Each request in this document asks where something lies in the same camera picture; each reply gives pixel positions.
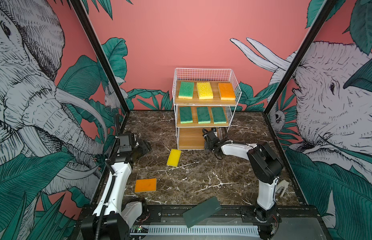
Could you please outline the dark green sponge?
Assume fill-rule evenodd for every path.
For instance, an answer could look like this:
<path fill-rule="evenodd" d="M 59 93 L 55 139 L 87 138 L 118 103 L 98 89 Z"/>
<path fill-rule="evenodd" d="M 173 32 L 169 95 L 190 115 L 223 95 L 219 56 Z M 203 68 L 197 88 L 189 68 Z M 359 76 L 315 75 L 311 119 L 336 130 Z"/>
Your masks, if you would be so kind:
<path fill-rule="evenodd" d="M 227 118 L 223 107 L 212 107 L 212 116 L 214 124 L 226 124 Z"/>
<path fill-rule="evenodd" d="M 180 107 L 180 123 L 181 124 L 191 124 L 193 123 L 193 115 L 191 107 Z"/>
<path fill-rule="evenodd" d="M 210 124 L 211 118 L 208 107 L 197 107 L 198 124 Z"/>

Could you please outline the bright green sponge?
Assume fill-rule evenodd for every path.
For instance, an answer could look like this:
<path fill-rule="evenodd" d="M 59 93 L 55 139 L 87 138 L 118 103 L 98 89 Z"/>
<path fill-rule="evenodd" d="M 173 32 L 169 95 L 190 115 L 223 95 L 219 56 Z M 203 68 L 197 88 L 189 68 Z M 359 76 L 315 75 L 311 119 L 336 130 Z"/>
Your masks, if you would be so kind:
<path fill-rule="evenodd" d="M 179 99 L 192 99 L 194 95 L 194 82 L 181 82 L 178 94 Z"/>

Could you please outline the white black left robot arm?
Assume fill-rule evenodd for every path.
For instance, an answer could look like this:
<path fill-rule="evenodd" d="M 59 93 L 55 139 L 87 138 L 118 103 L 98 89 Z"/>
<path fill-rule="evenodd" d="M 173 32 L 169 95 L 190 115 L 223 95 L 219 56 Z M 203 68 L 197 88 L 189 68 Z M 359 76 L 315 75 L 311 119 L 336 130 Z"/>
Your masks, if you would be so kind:
<path fill-rule="evenodd" d="M 85 240 L 129 240 L 130 230 L 146 211 L 144 200 L 123 206 L 128 178 L 134 162 L 150 152 L 147 141 L 127 132 L 117 136 L 117 147 L 105 161 L 109 178 L 100 202 L 92 215 L 83 219 L 81 233 Z"/>

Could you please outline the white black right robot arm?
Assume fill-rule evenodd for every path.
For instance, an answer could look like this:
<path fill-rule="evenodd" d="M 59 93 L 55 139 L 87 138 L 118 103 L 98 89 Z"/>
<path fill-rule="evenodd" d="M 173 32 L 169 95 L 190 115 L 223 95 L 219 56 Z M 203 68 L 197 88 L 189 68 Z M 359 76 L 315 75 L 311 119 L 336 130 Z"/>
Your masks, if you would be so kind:
<path fill-rule="evenodd" d="M 219 139 L 217 129 L 202 129 L 205 140 L 205 150 L 215 154 L 235 156 L 250 162 L 253 173 L 259 181 L 257 203 L 254 209 L 255 218 L 265 223 L 269 219 L 276 219 L 276 191 L 277 184 L 284 165 L 266 142 L 256 144 L 241 143 Z"/>

